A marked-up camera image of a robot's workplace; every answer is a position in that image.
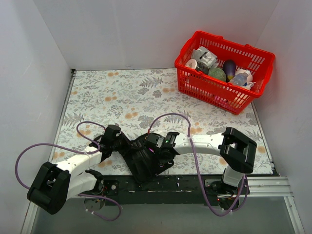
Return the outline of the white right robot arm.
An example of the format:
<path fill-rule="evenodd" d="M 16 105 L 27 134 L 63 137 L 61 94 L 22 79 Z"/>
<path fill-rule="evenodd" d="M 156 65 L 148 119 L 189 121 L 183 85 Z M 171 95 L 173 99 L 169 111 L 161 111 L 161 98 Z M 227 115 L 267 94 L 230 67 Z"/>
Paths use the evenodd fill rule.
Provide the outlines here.
<path fill-rule="evenodd" d="M 254 171 L 257 143 L 239 130 L 227 127 L 225 132 L 214 135 L 187 136 L 169 132 L 166 136 L 150 133 L 144 146 L 165 164 L 176 155 L 190 153 L 208 154 L 222 157 L 227 167 L 220 187 L 227 194 L 237 190 L 244 174 Z"/>

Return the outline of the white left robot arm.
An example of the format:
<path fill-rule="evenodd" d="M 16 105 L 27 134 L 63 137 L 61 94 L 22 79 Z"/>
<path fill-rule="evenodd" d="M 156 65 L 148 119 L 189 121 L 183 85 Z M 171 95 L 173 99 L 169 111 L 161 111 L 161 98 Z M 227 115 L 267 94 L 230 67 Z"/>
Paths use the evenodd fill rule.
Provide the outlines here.
<path fill-rule="evenodd" d="M 79 194 L 99 200 L 117 195 L 119 182 L 105 178 L 92 167 L 120 149 L 118 140 L 126 141 L 125 135 L 118 126 L 109 125 L 104 134 L 93 139 L 82 153 L 56 164 L 42 164 L 27 199 L 54 215 L 67 200 Z"/>

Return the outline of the black zippered tool case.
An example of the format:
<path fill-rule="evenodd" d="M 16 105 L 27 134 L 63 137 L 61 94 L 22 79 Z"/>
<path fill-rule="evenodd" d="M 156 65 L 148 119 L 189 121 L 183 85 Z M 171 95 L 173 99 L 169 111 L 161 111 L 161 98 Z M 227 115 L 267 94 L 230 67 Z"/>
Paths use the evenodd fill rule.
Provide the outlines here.
<path fill-rule="evenodd" d="M 158 159 L 144 146 L 147 135 L 148 134 L 143 134 L 135 140 L 130 140 L 132 146 L 130 150 L 122 156 L 137 183 L 150 181 L 173 166 L 166 164 L 165 169 L 161 169 L 158 166 Z"/>

